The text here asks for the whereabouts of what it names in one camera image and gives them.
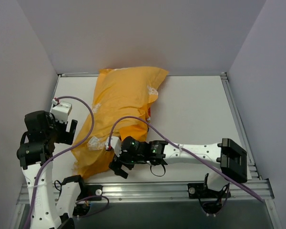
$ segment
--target yellow plastic bag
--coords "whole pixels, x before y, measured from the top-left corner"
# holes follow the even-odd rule
[[[83,144],[72,150],[77,160],[75,170],[78,174],[88,178],[108,170],[114,152],[105,150],[105,142],[113,124],[128,115],[150,120],[148,110],[157,100],[157,89],[167,74],[168,71],[156,67],[100,70],[92,103],[94,129]],[[87,135],[91,123],[89,115],[73,144]],[[115,127],[113,135],[122,140],[132,136],[145,141],[147,131],[145,123],[136,119],[123,119]]]

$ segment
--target metal frame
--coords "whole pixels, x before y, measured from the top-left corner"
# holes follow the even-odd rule
[[[61,77],[96,77],[97,74],[91,73],[69,73],[61,74],[58,77],[58,81]],[[231,88],[228,78],[225,75],[221,76],[223,87],[226,97],[232,112],[232,116],[239,134],[239,138],[243,147],[248,152],[248,159],[250,161],[249,170],[252,176],[252,180],[248,181],[246,185],[259,194],[266,202],[266,206],[269,212],[270,219],[275,229],[280,229],[281,223],[275,208],[273,201],[274,195],[272,193],[271,185],[268,180],[262,180],[259,176],[250,145],[247,140],[245,130],[235,101],[232,96]],[[189,199],[187,193],[187,184],[189,182],[155,182],[155,183],[104,183],[103,195],[107,196],[112,203],[130,203],[130,202],[184,202],[184,201],[197,201],[195,199]],[[253,197],[241,190],[240,188],[231,185],[231,201],[233,200],[252,200]],[[55,200],[58,198],[58,191],[53,188]],[[29,196],[26,184],[21,188],[18,202],[16,205],[16,211],[14,213],[13,221],[10,225],[11,229],[18,229],[23,212],[25,211],[25,205],[29,204]]]

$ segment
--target cable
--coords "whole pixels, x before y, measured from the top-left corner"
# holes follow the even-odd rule
[[[150,171],[151,171],[151,173],[152,173],[155,177],[163,177],[163,176],[166,174],[166,169],[165,169],[165,166],[164,166],[164,165],[162,165],[162,168],[163,168],[163,170],[164,170],[163,175],[156,175],[155,173],[153,173],[153,171],[152,171],[152,166],[150,166]]]
[[[56,186],[56,182],[61,186],[61,188],[57,188]],[[59,191],[59,195],[58,195],[58,198],[61,196],[61,192],[62,192],[62,185],[61,185],[61,182],[59,180],[55,180],[54,181],[54,187],[57,191]]]
[[[85,198],[83,198],[83,199],[80,199],[80,200],[76,201],[75,203],[78,204],[78,203],[80,203],[80,202],[82,202],[82,201],[85,201],[85,200],[88,200],[88,199],[91,199],[91,198],[100,198],[100,197],[107,200],[107,204],[105,205],[105,207],[103,207],[103,208],[101,208],[100,210],[95,211],[95,212],[93,212],[93,213],[88,213],[87,215],[80,216],[79,218],[89,217],[89,216],[92,216],[92,215],[95,215],[95,214],[97,214],[97,213],[100,213],[100,212],[104,211],[104,210],[107,209],[108,206],[109,206],[109,199],[108,199],[107,197],[105,197],[105,196],[89,196],[89,197],[85,197]]]
[[[219,213],[222,211],[222,209],[224,208],[224,206],[227,204],[229,193],[230,193],[230,183],[229,183],[228,186],[227,186],[227,194],[226,194],[226,196],[225,196],[225,201],[224,201],[224,203],[223,203],[223,206],[222,206],[221,209],[217,212],[217,214],[219,214]]]
[[[137,119],[140,120],[144,123],[146,123],[151,129],[153,129],[161,138],[163,138],[165,141],[167,141],[169,144],[171,144],[172,146],[179,148],[178,145],[176,145],[175,143],[173,143],[172,141],[170,141],[169,139],[167,139],[164,135],[162,135],[155,127],[153,127],[150,123],[148,123],[147,121],[135,117],[135,116],[125,116],[122,118],[119,118],[112,126],[111,131],[110,131],[110,135],[109,135],[109,142],[108,145],[110,145],[111,143],[111,137],[113,134],[113,130],[115,128],[115,126],[123,119],[125,118],[133,118],[133,119]],[[226,180],[230,181],[232,184],[236,185],[237,187],[239,187],[240,189],[242,189],[243,191],[245,191],[246,193],[250,194],[251,196],[253,196],[254,198],[256,198],[257,200],[264,202],[263,199],[257,194],[255,193],[252,189],[250,189],[249,187],[243,185],[243,184],[239,184],[236,181],[234,181],[233,179],[231,179],[230,177],[228,177],[227,175],[225,175],[224,173],[222,173],[221,171],[219,171],[217,168],[213,167],[211,164],[209,164],[208,162],[204,161],[203,159],[199,158],[196,154],[192,153],[191,151],[189,151],[188,149],[185,148],[181,148],[183,151],[187,152],[188,154],[190,154],[191,156],[193,156],[196,160],[198,160],[200,163],[206,165],[207,167],[209,167],[211,170],[213,170],[214,172],[218,173],[219,175],[221,175],[222,177],[224,177]]]
[[[56,101],[59,101],[60,99],[75,99],[75,100],[81,102],[82,104],[84,104],[84,105],[88,108],[88,110],[89,110],[89,112],[90,112],[90,115],[91,115],[91,118],[92,118],[91,128],[90,128],[90,130],[89,130],[87,136],[84,137],[84,139],[83,139],[82,141],[78,142],[77,144],[75,144],[75,145],[73,145],[73,146],[71,146],[71,147],[69,147],[69,148],[67,148],[67,149],[65,149],[65,150],[62,150],[62,151],[59,152],[58,154],[56,154],[56,155],[54,155],[53,157],[49,158],[49,160],[47,160],[47,161],[40,167],[40,169],[39,169],[39,171],[38,171],[38,173],[37,173],[37,175],[36,175],[35,182],[34,182],[34,188],[33,188],[33,193],[32,193],[32,200],[31,200],[31,203],[30,203],[30,210],[29,210],[28,217],[27,217],[27,219],[26,219],[26,221],[25,221],[25,224],[24,224],[24,228],[25,228],[25,229],[30,228],[30,221],[31,221],[31,215],[32,215],[32,212],[33,212],[33,209],[34,209],[34,204],[35,204],[37,185],[38,185],[38,181],[39,181],[39,178],[40,178],[40,176],[41,176],[41,173],[42,173],[43,169],[44,169],[51,161],[53,161],[55,158],[57,158],[58,156],[60,156],[60,155],[62,155],[62,154],[64,154],[64,153],[66,153],[66,152],[68,152],[68,151],[70,151],[70,150],[72,150],[72,149],[78,147],[78,146],[81,145],[82,143],[84,143],[84,142],[87,140],[87,138],[90,136],[90,134],[91,134],[91,132],[92,132],[92,130],[93,130],[93,127],[94,127],[94,116],[93,116],[92,109],[89,107],[89,105],[88,105],[85,101],[83,101],[83,100],[80,99],[80,98],[77,98],[77,97],[74,97],[74,96],[69,96],[69,95],[58,97],[58,98],[56,98],[55,100],[56,100]]]

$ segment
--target white table surface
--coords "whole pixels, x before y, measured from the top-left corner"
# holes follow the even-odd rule
[[[97,77],[62,77],[55,97],[73,95],[92,104],[96,80]],[[151,124],[171,141],[204,145],[221,142],[222,138],[231,138],[241,145],[220,76],[167,76],[158,91],[159,98],[151,107]],[[89,112],[77,101],[65,101],[72,103],[69,120],[78,120],[76,136]],[[151,130],[148,141],[156,139],[160,137]],[[69,147],[64,144],[55,146],[54,154]],[[75,157],[71,152],[55,159],[53,180],[62,181],[65,177],[74,175],[74,162]],[[126,168],[125,171],[129,173],[127,179],[116,176],[109,170],[90,177],[86,182],[202,181],[210,169],[204,165],[173,164],[166,166],[164,177],[153,176],[148,165],[135,165],[131,171]],[[153,172],[162,174],[163,169],[155,167]]]

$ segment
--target white connector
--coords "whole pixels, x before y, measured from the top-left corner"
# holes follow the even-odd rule
[[[122,142],[119,139],[119,137],[115,137],[115,136],[111,137],[110,146],[113,148],[114,153],[117,155],[117,157],[119,157],[121,154],[121,144]],[[106,150],[109,149],[109,137],[107,138],[105,142],[105,147],[106,147]]]
[[[56,105],[58,104],[58,101],[57,101],[56,99],[52,99],[52,104],[53,104],[54,106],[56,106]]]

